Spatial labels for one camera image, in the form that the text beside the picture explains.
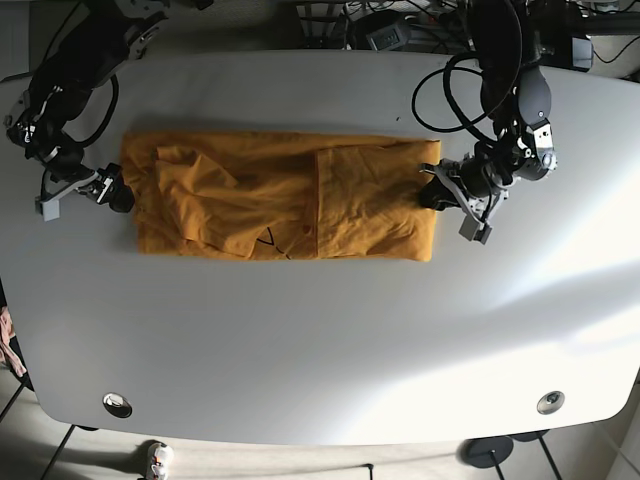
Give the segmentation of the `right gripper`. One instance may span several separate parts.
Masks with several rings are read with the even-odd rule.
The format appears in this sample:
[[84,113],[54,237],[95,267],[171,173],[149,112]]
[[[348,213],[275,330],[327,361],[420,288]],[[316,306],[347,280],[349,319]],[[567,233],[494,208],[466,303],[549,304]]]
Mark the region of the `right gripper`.
[[79,165],[79,170],[70,174],[57,174],[47,168],[42,175],[39,197],[35,199],[36,212],[44,221],[58,219],[60,200],[73,192],[98,205],[108,204],[113,186],[121,182],[121,167],[115,163],[97,170]]

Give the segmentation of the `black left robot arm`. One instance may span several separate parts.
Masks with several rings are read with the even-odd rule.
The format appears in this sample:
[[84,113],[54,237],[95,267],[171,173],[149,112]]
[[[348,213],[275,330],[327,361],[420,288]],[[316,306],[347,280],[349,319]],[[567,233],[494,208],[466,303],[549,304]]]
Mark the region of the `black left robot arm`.
[[[460,129],[476,140],[459,161],[441,159],[420,170],[432,180],[419,192],[422,207],[459,208],[459,233],[486,243],[491,219],[519,180],[539,181],[557,167],[549,121],[551,90],[540,70],[541,47],[524,1],[461,1],[468,51],[437,70],[447,104]],[[451,79],[464,62],[476,61],[482,79],[482,113],[470,119],[455,100]]]

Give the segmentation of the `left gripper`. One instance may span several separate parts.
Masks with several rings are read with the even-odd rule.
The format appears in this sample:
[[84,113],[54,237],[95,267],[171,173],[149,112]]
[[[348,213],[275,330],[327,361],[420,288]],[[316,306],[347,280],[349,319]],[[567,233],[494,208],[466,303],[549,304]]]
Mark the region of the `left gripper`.
[[464,157],[461,161],[444,158],[437,165],[422,163],[419,171],[436,175],[468,216],[459,234],[470,242],[485,245],[492,232],[492,217],[509,197],[493,167],[476,157]]

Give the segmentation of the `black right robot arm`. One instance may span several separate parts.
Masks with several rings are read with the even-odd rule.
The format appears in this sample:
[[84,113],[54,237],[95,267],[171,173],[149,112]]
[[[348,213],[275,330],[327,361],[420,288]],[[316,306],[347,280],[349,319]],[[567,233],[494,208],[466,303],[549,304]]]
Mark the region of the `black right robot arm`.
[[[28,159],[43,168],[37,212],[46,221],[60,216],[61,200],[77,193],[116,213],[128,213],[134,195],[119,165],[90,169],[85,150],[105,132],[119,99],[117,70],[143,56],[150,39],[167,15],[159,10],[147,17],[128,17],[113,1],[88,1],[89,11],[33,72],[28,88],[4,118],[8,139]],[[112,96],[105,116],[86,139],[76,140],[64,127],[84,111],[93,92],[110,84]]]

